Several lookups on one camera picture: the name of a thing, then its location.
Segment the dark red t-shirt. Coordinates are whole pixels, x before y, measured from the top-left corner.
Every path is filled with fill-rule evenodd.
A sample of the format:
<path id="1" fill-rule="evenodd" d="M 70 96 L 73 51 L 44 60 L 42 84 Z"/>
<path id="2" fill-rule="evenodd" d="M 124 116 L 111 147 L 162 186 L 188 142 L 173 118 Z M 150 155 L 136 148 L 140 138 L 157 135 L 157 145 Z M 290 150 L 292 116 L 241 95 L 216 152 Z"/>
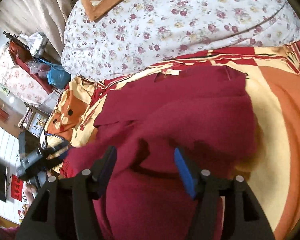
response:
<path id="1" fill-rule="evenodd" d="M 245 74 L 230 67 L 196 64 L 108 92 L 95 140 L 66 158 L 72 177 L 108 146 L 117 149 L 106 194 L 94 202 L 105 239 L 185 238 L 196 203 L 185 192 L 174 150 L 182 147 L 218 177 L 253 156 L 256 122 L 245 84 Z"/>

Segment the blue plastic bag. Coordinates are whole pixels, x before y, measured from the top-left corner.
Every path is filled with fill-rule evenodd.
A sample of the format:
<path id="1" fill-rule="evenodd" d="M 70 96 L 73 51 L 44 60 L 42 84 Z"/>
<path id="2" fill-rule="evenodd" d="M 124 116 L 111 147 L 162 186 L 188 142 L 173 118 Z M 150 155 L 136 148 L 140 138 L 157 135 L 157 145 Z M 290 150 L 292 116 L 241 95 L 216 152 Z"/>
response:
<path id="1" fill-rule="evenodd" d="M 50 67 L 50 70 L 47 72 L 47 80 L 50 85 L 63 90 L 70 82 L 71 75 L 60 64 L 54 64 L 44 59 L 38 59 L 38 62 Z"/>

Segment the clear plastic bag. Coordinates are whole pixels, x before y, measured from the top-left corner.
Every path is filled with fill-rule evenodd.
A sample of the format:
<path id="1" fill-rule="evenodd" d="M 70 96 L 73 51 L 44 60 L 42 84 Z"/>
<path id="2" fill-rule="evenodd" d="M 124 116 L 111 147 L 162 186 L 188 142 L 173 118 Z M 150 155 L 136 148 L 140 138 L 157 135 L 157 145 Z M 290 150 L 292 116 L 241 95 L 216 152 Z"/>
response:
<path id="1" fill-rule="evenodd" d="M 20 33 L 20 37 L 27 42 L 30 54 L 33 57 L 40 58 L 43 55 L 48 43 L 48 39 L 44 33 L 36 32 L 30 36 Z"/>

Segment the red orange cream blanket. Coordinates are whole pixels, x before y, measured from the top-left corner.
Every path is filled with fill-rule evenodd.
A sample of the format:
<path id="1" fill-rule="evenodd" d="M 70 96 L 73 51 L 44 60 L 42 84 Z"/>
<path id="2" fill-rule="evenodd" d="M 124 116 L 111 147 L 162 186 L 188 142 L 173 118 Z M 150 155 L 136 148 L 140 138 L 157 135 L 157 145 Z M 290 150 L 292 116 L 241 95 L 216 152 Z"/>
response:
<path id="1" fill-rule="evenodd" d="M 256 152 L 236 163 L 225 178 L 245 176 L 274 237 L 288 239 L 300 221 L 300 40 L 279 47 L 199 51 L 99 82 L 76 77 L 45 130 L 70 141 L 71 148 L 83 147 L 96 138 L 94 122 L 109 91 L 153 74 L 178 75 L 196 64 L 227 66 L 245 74 L 256 122 Z"/>

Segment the beige curtain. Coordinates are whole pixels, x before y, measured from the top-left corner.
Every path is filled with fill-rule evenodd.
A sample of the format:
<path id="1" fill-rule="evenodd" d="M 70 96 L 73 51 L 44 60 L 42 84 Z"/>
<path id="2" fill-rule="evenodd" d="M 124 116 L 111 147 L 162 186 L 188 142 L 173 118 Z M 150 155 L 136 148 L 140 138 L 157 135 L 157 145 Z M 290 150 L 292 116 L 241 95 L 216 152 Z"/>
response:
<path id="1" fill-rule="evenodd" d="M 49 41 L 46 53 L 60 61 L 71 11 L 71 0 L 2 0 L 0 29 L 16 35 L 44 33 Z"/>

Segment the white floral quilt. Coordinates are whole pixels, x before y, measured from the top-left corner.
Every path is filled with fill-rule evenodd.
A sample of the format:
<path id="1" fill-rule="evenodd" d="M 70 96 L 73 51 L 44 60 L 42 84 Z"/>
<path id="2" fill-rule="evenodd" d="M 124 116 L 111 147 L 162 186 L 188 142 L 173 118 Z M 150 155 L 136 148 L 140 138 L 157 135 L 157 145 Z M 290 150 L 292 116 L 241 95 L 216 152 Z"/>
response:
<path id="1" fill-rule="evenodd" d="M 71 75 L 99 81 L 201 50 L 297 40 L 300 19 L 286 0 L 124 0 L 95 21 L 78 0 L 61 62 Z"/>

